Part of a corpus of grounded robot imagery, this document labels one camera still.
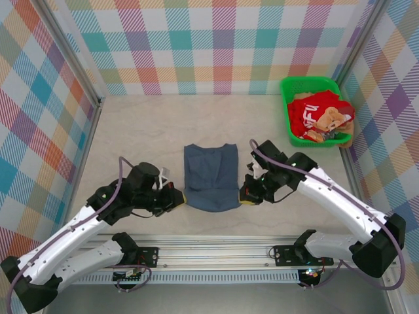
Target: checkered backdrop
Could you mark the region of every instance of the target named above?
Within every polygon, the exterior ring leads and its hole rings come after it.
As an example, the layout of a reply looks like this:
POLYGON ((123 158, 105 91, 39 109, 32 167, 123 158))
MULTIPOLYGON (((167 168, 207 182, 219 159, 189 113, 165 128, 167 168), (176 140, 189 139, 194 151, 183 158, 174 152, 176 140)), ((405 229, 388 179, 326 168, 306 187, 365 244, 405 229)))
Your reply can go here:
MULTIPOLYGON (((0 260, 60 226, 93 112, 29 0, 1 0, 0 260)), ((8 287, 0 271, 0 313, 8 287)))
POLYGON ((65 0, 66 15, 57 1, 48 0, 89 77, 113 95, 278 94, 289 75, 335 77, 375 2, 65 0))
POLYGON ((393 0, 343 87, 367 203, 407 221, 405 301, 419 311, 419 0, 393 0))

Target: red cloth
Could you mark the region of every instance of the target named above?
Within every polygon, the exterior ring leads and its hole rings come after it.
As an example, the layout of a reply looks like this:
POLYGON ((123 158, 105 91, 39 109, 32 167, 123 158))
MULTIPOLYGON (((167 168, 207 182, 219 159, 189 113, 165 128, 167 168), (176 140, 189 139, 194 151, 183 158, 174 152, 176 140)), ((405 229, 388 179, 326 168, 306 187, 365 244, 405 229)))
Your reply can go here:
POLYGON ((319 119, 325 114, 326 109, 329 107, 336 108, 338 113, 336 113, 334 117, 337 117, 340 122, 344 122, 339 125, 339 127, 345 126, 346 122, 352 121, 355 117, 355 109, 350 103, 339 100, 339 96, 332 93, 330 90, 318 92, 313 96, 304 99, 296 99, 288 104, 289 121, 293 134, 300 138, 313 140, 311 137, 307 136, 306 132, 308 130, 314 130, 324 135, 325 133, 332 131, 333 123, 328 125, 329 127, 331 126, 330 130, 325 130, 325 128, 316 126, 319 119))

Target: plastic basket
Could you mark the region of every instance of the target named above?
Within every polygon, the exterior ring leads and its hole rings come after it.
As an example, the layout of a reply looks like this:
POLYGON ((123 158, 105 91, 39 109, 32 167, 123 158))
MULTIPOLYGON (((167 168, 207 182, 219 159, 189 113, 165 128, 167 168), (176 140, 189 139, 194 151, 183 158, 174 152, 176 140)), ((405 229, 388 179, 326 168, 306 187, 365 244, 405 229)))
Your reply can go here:
POLYGON ((322 143, 310 141, 308 139, 299 139, 291 132, 288 115, 288 104, 294 100, 294 95, 299 93, 317 93, 330 90, 340 96, 340 90, 335 81, 327 77, 287 77, 281 81, 280 90, 282 95, 283 111, 287 124, 289 141, 296 147, 332 147, 351 139, 350 134, 338 133, 334 139, 328 139, 322 143))

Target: white floor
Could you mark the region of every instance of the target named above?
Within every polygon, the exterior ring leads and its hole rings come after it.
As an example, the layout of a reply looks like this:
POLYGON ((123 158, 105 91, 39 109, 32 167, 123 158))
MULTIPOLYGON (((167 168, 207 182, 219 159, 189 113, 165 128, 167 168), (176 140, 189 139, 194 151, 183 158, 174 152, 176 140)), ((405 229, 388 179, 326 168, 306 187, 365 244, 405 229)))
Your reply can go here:
MULTIPOLYGON (((220 147, 236 143, 241 186, 251 160, 251 138, 259 143, 270 139, 288 156, 296 151, 306 153, 349 189, 337 148, 297 148, 289 144, 280 96, 113 96, 105 102, 69 218, 97 188, 118 177, 120 155, 133 164, 150 162, 169 168, 170 179, 182 190, 185 145, 220 147)), ((285 187, 278 197, 288 192, 285 187)), ((308 228, 346 233, 343 224, 324 208, 298 193, 279 204, 243 205, 224 213, 207 213, 184 205, 159 218, 130 216, 107 232, 293 236, 308 228)))

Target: plaid wallpaper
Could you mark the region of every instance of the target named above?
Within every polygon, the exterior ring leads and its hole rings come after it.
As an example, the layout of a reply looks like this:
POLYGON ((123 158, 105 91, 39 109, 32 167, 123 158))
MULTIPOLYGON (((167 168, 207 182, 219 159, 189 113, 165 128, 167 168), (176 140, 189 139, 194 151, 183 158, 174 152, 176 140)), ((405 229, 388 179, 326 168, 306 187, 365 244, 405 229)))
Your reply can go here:
MULTIPOLYGON (((48 0, 75 44, 54 1, 48 0)), ((337 75, 374 0, 65 3, 110 94, 278 94, 288 75, 337 75), (365 13, 353 21, 360 5, 365 13)))
MULTIPOLYGON (((58 229, 93 112, 29 0, 1 0, 0 260, 58 229)), ((0 313, 8 287, 0 271, 0 313)))
POLYGON ((393 0, 343 87, 364 197, 407 221, 406 302, 419 309, 419 0, 393 0))

